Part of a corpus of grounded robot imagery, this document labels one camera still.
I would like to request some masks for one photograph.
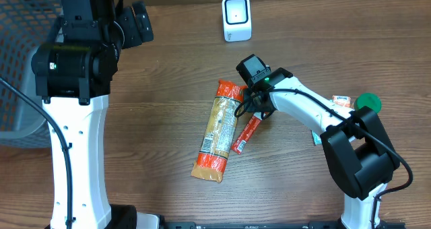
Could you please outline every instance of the green circular object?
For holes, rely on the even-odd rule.
[[[355,110],[359,110],[364,106],[371,108],[376,113],[382,110],[382,102],[380,101],[380,98],[376,94],[372,93],[361,94],[354,103]]]

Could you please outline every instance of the wooden tabletop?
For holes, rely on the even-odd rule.
[[[320,95],[377,94],[413,185],[381,218],[431,226],[431,0],[252,3],[253,37],[227,43],[220,4],[149,7],[155,40],[121,54],[105,124],[111,203],[199,223],[336,220],[343,193],[310,130],[283,113],[262,123],[221,184],[190,176],[219,79],[242,84],[250,54]],[[242,117],[236,135],[249,116]],[[404,183],[398,169],[390,187]],[[0,149],[0,228],[42,228],[53,210],[51,150]]]

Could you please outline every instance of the snack package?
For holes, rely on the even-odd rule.
[[[350,107],[351,98],[349,96],[332,95],[332,99],[330,101],[342,107]],[[322,144],[321,137],[319,137],[315,132],[311,131],[311,135],[315,145]]]
[[[191,176],[221,182],[234,137],[237,118],[234,113],[243,100],[243,89],[230,81],[219,81],[201,150]]]
[[[262,121],[262,113],[256,112],[250,119],[250,121],[247,123],[247,125],[244,128],[244,131],[241,132],[240,136],[236,139],[236,141],[232,144],[230,149],[237,154],[242,153],[245,144],[249,141],[253,133],[256,131],[257,126]]]

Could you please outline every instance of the orange and yellow package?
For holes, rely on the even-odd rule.
[[[240,87],[230,81],[219,81],[208,126],[191,176],[219,183],[223,180],[238,120],[235,110],[243,100],[244,88],[246,86]]]

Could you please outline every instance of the gray crate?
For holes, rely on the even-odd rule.
[[[60,12],[60,0],[0,0],[0,76],[40,105],[30,62]],[[0,90],[0,144],[51,146],[45,119],[9,90]]]

